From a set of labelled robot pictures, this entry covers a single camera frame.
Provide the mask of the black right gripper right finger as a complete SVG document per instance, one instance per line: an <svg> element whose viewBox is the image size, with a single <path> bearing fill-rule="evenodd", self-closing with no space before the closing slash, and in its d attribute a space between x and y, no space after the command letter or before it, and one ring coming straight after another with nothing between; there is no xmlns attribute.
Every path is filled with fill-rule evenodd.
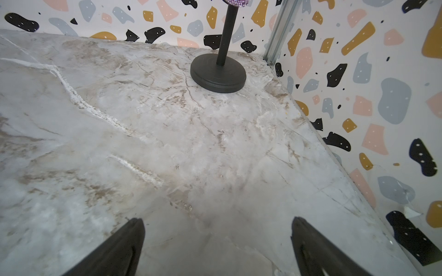
<svg viewBox="0 0 442 276"><path fill-rule="evenodd" d="M302 276L369 276L302 217L292 221L292 246Z"/></svg>

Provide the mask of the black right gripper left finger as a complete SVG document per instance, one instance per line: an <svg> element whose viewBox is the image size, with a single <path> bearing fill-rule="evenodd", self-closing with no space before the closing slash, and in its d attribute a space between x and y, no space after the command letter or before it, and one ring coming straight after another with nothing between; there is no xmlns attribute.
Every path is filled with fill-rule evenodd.
<svg viewBox="0 0 442 276"><path fill-rule="evenodd" d="M132 218L64 275L134 276L144 240L143 220Z"/></svg>

